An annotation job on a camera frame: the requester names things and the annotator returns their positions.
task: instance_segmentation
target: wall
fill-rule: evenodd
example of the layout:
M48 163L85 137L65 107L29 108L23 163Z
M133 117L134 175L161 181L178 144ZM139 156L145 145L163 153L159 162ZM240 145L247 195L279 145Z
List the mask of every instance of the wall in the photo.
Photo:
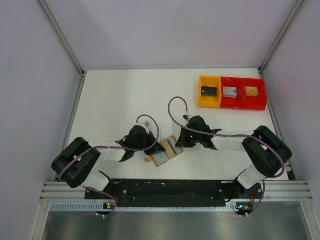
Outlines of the wall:
M81 66L258 67L296 0L47 0Z
M80 77L35 0L1 1L0 42L0 232L24 240Z
M308 180L320 210L320 1L309 0L264 77L272 89L299 179Z

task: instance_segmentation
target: black item in yellow bin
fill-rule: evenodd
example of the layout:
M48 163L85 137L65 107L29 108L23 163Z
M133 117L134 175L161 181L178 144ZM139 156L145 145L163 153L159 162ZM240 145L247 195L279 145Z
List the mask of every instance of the black item in yellow bin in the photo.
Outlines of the black item in yellow bin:
M182 154L184 150L181 147L175 147L177 139L175 136L171 136L166 140L163 140L160 144L165 148L165 152L154 154L148 158L145 158L147 163L154 162L156 167L160 167L162 164L167 163L174 157Z

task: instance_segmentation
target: yellow bin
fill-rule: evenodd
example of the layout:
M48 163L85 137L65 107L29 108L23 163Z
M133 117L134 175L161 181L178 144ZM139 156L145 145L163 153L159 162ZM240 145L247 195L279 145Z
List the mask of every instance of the yellow bin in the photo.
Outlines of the yellow bin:
M202 95L202 87L216 88L216 96ZM200 76L198 106L204 108L220 108L222 90L220 76Z

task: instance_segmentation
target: white table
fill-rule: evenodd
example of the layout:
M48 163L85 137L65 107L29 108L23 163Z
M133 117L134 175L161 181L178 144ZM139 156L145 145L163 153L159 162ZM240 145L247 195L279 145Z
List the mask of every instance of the white table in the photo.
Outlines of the white table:
M169 100L175 96L183 97L189 114L203 117L211 129L247 131L264 125L274 131L268 108L250 111L197 107L200 75L259 78L257 69L246 68L89 70L69 143L77 137L96 145L118 141L142 114L151 115L159 124L159 142L172 135L178 139L181 128L172 122L167 111ZM180 123L186 123L182 101L175 100L171 112ZM152 132L157 135L153 123ZM107 162L101 170L111 178L124 179L233 180L251 164L244 152L214 151L200 144L185 148L183 154L160 167L144 158L145 154L138 152L126 162ZM277 180L288 180L287 173Z

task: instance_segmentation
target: gray floor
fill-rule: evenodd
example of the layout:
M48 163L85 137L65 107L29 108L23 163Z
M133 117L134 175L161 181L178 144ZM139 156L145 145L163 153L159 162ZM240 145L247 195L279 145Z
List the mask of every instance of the gray floor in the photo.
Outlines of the gray floor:
M117 213L106 220L83 212L52 212L44 240L308 240L299 203L263 203L250 217L235 213Z

